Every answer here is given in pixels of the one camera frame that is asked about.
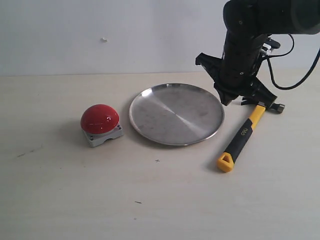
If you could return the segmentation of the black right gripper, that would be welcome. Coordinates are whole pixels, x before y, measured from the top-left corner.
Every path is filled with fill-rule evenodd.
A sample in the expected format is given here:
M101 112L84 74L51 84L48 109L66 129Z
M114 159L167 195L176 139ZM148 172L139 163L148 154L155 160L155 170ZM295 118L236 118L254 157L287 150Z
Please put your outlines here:
M277 96L274 95L254 74L256 61L266 34L244 35L226 31L222 59L203 52L195 58L195 64L213 80L220 102L228 106L240 92L246 89L247 98L270 107Z

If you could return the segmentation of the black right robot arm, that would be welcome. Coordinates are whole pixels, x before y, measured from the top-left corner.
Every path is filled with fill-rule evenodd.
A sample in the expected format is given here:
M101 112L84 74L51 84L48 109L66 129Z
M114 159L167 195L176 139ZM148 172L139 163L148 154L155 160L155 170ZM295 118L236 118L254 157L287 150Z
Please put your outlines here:
M271 35L315 35L320 31L318 0L230 0L223 7L226 36L222 57L200 53L202 66L227 106L242 96L270 107L277 96L257 78L262 48Z

